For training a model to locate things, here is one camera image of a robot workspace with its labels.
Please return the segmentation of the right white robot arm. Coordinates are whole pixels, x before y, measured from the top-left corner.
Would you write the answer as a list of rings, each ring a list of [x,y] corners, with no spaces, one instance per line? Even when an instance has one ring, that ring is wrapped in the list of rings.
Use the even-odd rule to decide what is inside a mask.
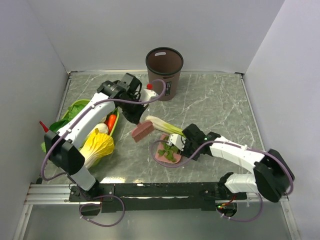
[[[227,173],[220,179],[218,193],[223,199],[238,193],[257,193],[276,203],[293,191],[295,176],[277,150],[256,150],[215,132],[205,134],[193,123],[172,143],[189,159],[196,161],[200,155],[208,155],[247,170],[242,174]]]

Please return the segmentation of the pink dustpan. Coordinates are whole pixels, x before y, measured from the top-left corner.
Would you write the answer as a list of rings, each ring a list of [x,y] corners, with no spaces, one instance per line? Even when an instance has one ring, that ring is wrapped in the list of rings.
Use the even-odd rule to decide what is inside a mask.
[[[159,142],[155,158],[163,163],[177,164],[182,159],[182,156],[176,146],[169,146],[166,142]]]

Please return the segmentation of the pink hand brush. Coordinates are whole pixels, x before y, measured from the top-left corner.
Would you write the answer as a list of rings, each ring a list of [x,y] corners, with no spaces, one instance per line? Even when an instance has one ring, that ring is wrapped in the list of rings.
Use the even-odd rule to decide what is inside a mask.
[[[150,120],[146,120],[142,123],[139,123],[137,127],[132,130],[131,137],[136,143],[138,143],[154,130],[155,128],[153,123]]]

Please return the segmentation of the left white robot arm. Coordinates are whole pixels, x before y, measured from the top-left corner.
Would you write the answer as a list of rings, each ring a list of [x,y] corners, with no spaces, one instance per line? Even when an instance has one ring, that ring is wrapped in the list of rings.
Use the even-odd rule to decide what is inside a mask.
[[[157,101],[161,94],[153,90],[153,83],[142,87],[141,81],[130,73],[121,80],[103,82],[89,103],[66,125],[56,131],[48,130],[44,135],[46,156],[41,166],[41,177],[45,181],[45,167],[51,161],[81,190],[87,201],[95,200],[99,193],[99,181],[86,167],[83,155],[85,141],[88,147],[102,149],[108,142],[108,134],[96,127],[101,120],[120,108],[128,122],[135,124],[133,139],[138,142],[154,129],[151,122],[140,118],[149,103]]]

